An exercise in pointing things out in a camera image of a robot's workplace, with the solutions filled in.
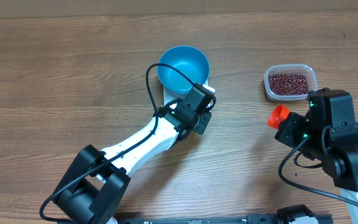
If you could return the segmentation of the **clear plastic container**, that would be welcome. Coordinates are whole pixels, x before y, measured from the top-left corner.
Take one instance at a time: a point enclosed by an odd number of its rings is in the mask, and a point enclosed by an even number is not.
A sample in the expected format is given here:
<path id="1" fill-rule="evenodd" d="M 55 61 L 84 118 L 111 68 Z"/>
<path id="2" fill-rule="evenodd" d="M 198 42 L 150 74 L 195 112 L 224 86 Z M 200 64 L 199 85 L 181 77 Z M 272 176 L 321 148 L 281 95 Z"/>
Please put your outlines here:
<path id="1" fill-rule="evenodd" d="M 271 101 L 304 100 L 311 90 L 318 89 L 314 70 L 299 63 L 270 67 L 264 74 L 264 85 Z"/>

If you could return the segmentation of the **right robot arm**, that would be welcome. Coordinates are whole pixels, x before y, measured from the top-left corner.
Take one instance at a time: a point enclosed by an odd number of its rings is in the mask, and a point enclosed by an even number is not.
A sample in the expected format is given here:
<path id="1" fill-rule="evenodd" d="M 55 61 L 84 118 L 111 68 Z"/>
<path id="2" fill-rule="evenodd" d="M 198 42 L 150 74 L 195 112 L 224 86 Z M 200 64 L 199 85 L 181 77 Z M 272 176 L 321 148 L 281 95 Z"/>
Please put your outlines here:
<path id="1" fill-rule="evenodd" d="M 302 116 L 278 105 L 268 119 L 277 130 L 275 139 L 291 147 L 278 168 L 279 177 L 298 189 L 345 202 L 353 223 L 358 223 L 358 122 L 350 93 L 323 88 L 306 97 L 308 112 Z M 283 176 L 283 166 L 293 157 L 319 160 L 318 168 L 333 179 L 340 195 L 297 184 Z"/>

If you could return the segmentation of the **orange scoop with blue handle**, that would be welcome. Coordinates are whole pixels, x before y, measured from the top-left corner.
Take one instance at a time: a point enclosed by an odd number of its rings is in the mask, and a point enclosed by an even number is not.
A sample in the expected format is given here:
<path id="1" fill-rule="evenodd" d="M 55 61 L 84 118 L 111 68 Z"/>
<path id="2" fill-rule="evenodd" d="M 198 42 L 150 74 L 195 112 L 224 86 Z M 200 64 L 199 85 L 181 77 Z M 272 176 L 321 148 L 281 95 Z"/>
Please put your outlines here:
<path id="1" fill-rule="evenodd" d="M 287 119 L 290 110 L 283 104 L 278 105 L 270 114 L 267 125 L 273 129 L 278 129 L 279 124 Z"/>

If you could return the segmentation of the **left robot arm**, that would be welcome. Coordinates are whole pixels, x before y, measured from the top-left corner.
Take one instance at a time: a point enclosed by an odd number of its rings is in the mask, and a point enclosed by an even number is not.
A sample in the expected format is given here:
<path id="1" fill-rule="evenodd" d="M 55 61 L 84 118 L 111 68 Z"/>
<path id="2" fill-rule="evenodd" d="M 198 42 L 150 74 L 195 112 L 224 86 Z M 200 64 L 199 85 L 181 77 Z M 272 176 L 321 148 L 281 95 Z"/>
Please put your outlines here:
<path id="1" fill-rule="evenodd" d="M 84 147 L 52 194 L 52 202 L 69 217 L 67 222 L 115 223 L 131 175 L 191 132 L 203 134 L 214 94 L 210 86 L 197 83 L 183 99 L 159 108 L 146 127 L 123 142 L 100 151 Z"/>

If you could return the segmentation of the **blue metal bowl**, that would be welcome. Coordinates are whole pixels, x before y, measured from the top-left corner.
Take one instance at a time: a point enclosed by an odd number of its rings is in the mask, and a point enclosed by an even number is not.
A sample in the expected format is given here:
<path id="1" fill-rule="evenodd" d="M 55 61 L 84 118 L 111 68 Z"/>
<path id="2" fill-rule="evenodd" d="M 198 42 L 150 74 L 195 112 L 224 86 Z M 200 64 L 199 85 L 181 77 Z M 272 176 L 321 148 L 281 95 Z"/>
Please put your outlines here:
<path id="1" fill-rule="evenodd" d="M 173 47 L 163 53 L 158 62 L 179 70 L 193 83 L 205 84 L 208 81 L 209 61 L 205 54 L 195 47 L 187 45 Z M 162 85 L 175 95 L 187 94 L 192 87 L 186 78 L 172 68 L 158 66 L 157 75 Z"/>

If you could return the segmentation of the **red beans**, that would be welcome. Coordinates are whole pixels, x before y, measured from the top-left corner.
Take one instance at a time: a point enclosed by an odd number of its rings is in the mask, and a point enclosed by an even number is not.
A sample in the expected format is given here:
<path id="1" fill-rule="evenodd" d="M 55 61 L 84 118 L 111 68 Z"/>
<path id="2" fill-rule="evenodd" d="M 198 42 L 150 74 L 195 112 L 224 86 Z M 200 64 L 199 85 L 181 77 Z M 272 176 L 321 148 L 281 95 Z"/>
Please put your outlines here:
<path id="1" fill-rule="evenodd" d="M 301 73 L 275 73 L 268 76 L 268 82 L 276 95 L 303 95 L 309 92 L 307 79 Z"/>

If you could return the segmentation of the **white digital kitchen scale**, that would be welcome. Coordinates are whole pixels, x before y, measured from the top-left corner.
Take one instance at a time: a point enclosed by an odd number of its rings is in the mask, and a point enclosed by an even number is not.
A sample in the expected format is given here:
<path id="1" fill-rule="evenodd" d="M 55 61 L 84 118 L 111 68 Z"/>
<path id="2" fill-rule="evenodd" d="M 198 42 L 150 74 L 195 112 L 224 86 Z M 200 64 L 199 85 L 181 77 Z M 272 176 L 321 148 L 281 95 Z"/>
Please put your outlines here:
<path id="1" fill-rule="evenodd" d="M 170 90 L 164 88 L 165 113 L 163 117 L 174 126 L 193 128 L 197 125 L 199 115 L 211 112 L 216 102 L 216 97 L 205 89 L 202 84 L 196 83 L 186 95 L 174 95 Z"/>

